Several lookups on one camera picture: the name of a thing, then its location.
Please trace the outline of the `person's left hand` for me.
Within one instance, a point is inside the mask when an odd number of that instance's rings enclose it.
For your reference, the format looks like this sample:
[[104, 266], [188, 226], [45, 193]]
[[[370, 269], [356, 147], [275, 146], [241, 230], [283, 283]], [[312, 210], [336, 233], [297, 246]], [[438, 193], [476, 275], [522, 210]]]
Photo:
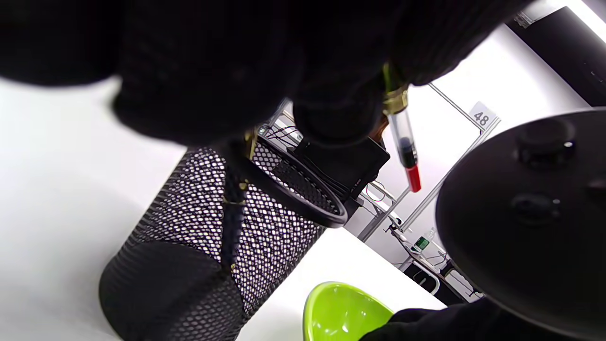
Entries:
[[3, 0], [1, 76], [46, 87], [119, 76], [113, 113], [145, 136], [215, 145], [284, 99], [326, 146], [382, 116], [383, 65], [446, 75], [528, 0]]

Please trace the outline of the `person's right hand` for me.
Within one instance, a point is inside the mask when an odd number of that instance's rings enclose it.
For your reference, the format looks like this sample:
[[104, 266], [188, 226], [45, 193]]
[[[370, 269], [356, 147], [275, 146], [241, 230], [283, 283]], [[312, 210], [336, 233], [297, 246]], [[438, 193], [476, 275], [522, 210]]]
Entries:
[[400, 310], [362, 341], [570, 341], [505, 311], [487, 298], [445, 309]]

